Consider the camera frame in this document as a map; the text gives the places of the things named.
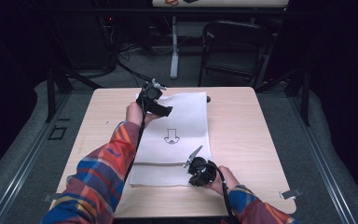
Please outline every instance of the desk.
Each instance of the desk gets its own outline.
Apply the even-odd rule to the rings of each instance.
[[[126,106],[134,101],[139,91],[139,88],[130,88],[94,92],[57,192],[63,192],[66,177],[76,172],[83,157],[109,141],[112,131],[125,118]],[[279,191],[287,191],[289,187],[254,90],[247,87],[170,88],[163,93],[200,91],[206,91],[212,99],[208,103],[208,123],[213,161],[228,166],[262,201],[285,213],[294,213],[295,202],[279,196]],[[212,190],[126,184],[115,217],[215,217],[226,214],[223,197]]]

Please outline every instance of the black device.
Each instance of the black device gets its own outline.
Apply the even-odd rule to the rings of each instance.
[[[216,179],[216,164],[206,161],[202,157],[196,157],[188,167],[188,173],[193,175],[188,180],[193,186],[202,187]]]
[[[166,90],[155,79],[146,82],[139,93],[136,103],[144,110],[162,117],[168,117],[172,111],[172,106],[163,106],[157,103],[162,95],[161,90]]]

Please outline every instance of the paper sheet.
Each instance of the paper sheet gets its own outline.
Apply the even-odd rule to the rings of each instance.
[[[188,185],[191,175],[183,164],[199,146],[197,156],[211,160],[206,92],[162,96],[159,105],[172,106],[168,117],[153,120],[145,129],[131,170],[130,184]]]

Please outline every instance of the plaid shirt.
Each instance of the plaid shirt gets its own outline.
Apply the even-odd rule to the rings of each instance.
[[[66,190],[43,217],[42,223],[112,223],[124,188],[124,177],[135,158],[139,126],[124,122],[109,143],[92,151],[67,178]],[[267,203],[245,186],[228,195],[241,223],[298,223]],[[229,223],[222,219],[222,224]]]

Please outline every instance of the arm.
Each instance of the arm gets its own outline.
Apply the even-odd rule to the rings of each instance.
[[[227,167],[220,166],[219,169],[227,182],[228,201],[231,209],[240,223],[299,223],[277,208],[263,203],[244,185],[240,185]],[[215,181],[208,184],[206,188],[223,195],[220,176],[218,175]]]
[[[145,123],[157,118],[147,115]],[[42,223],[112,223],[124,188],[124,177],[135,158],[142,110],[132,103],[126,121],[113,132],[109,143],[95,149],[67,178],[66,190]]]

